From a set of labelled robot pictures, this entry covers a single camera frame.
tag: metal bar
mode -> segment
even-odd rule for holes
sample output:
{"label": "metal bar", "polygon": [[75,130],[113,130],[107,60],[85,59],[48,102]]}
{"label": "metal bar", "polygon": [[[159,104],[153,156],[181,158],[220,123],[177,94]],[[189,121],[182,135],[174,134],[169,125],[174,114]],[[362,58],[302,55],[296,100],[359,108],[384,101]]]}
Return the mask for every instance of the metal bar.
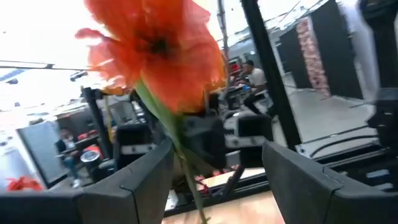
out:
{"label": "metal bar", "polygon": [[347,159],[350,157],[362,155],[369,152],[374,152],[380,150],[382,147],[380,145],[375,144],[374,142],[367,143],[363,146],[357,146],[350,149],[346,149],[340,152],[336,152],[333,154],[329,154],[327,156],[322,156],[314,159],[314,161],[319,162],[320,164],[328,164],[335,161],[340,161],[343,159]]}
{"label": "metal bar", "polygon": [[321,140],[324,140],[324,139],[333,138],[333,137],[339,136],[340,134],[346,134],[346,133],[350,133],[350,132],[357,131],[357,130],[360,130],[360,129],[368,128],[368,127],[369,127],[368,125],[360,126],[360,127],[349,129],[349,130],[342,131],[342,132],[339,132],[339,133],[330,134],[328,136],[323,136],[323,137],[320,137],[320,138],[317,138],[317,139],[312,139],[312,140],[303,142],[302,144],[309,144],[309,143],[313,143],[313,142],[316,142],[316,141],[321,141]]}
{"label": "metal bar", "polygon": [[301,137],[297,129],[292,108],[285,91],[282,77],[279,73],[274,51],[269,40],[268,33],[262,22],[257,1],[242,0],[242,6],[248,21],[249,28],[253,37],[254,45],[265,71],[269,93],[274,100],[277,114],[279,115],[280,125],[284,132],[286,143],[289,149],[296,151],[295,146],[301,144]]}
{"label": "metal bar", "polygon": [[96,98],[93,90],[88,87],[83,89],[83,96],[85,97],[88,106],[90,107],[91,116],[93,118],[94,127],[98,130],[99,137],[101,140],[99,143],[102,147],[100,150],[105,158],[111,158],[113,156],[112,143],[109,139],[108,131],[106,130],[104,119],[101,110],[98,108]]}
{"label": "metal bar", "polygon": [[0,68],[18,68],[18,69],[49,69],[49,70],[81,70],[81,71],[90,71],[89,68],[53,68],[51,66],[48,67],[24,67],[24,66],[0,66]]}
{"label": "metal bar", "polygon": [[228,179],[228,181],[224,185],[224,188],[221,190],[221,198],[226,198],[227,196],[231,195],[231,192],[237,186],[239,179],[243,174],[243,171],[243,166],[239,166],[238,169],[236,169],[234,175]]}

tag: seated person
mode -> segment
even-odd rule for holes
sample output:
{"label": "seated person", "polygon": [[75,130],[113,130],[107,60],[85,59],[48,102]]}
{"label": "seated person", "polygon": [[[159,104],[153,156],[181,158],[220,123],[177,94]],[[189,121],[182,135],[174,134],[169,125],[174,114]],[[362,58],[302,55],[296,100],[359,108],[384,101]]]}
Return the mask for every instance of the seated person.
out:
{"label": "seated person", "polygon": [[73,151],[69,153],[64,153],[67,150],[75,148],[75,143],[73,142],[73,136],[70,131],[62,129],[60,131],[61,139],[55,143],[58,153],[63,154],[61,160],[63,165],[69,169],[70,175],[73,178],[73,188],[80,186],[80,179],[78,171],[75,165],[75,158],[78,157],[78,151]]}
{"label": "seated person", "polygon": [[[246,99],[244,99],[243,103],[255,114],[262,114],[259,111],[259,109],[256,106],[254,106],[254,103],[264,97],[263,95],[260,94],[256,95],[256,94],[267,89],[266,76],[264,75],[264,72],[260,68],[254,68],[254,62],[252,60],[248,60],[243,65],[243,75],[248,76],[249,82],[247,82],[245,79],[241,79],[240,81],[238,81],[238,84],[245,84],[250,86],[251,88],[254,88],[254,91],[252,91],[250,95]],[[271,118],[273,118],[276,115],[273,105],[270,108],[268,108],[267,114]]]}

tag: red object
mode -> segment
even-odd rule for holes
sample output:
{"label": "red object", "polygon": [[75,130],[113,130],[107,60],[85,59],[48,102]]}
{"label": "red object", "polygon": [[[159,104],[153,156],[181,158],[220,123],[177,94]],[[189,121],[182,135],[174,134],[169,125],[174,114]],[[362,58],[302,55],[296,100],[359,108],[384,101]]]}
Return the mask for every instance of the red object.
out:
{"label": "red object", "polygon": [[96,145],[91,145],[91,146],[88,146],[88,147],[85,148],[85,149],[90,150],[90,151],[98,152],[98,153],[99,153],[99,156],[101,157],[101,159],[103,159],[101,150],[100,150],[100,148],[99,148],[98,146],[96,146]]}
{"label": "red object", "polygon": [[239,69],[238,65],[236,64],[232,65],[232,71],[236,71],[237,69]]}
{"label": "red object", "polygon": [[87,133],[85,133],[85,134],[79,135],[79,136],[77,137],[77,139],[80,141],[80,140],[86,139],[87,137],[88,137],[88,135],[87,135]]}
{"label": "red object", "polygon": [[43,190],[36,180],[28,177],[20,177],[19,180],[10,178],[8,180],[10,180],[11,183],[8,185],[7,191],[20,191],[25,189],[32,189],[35,191]]}

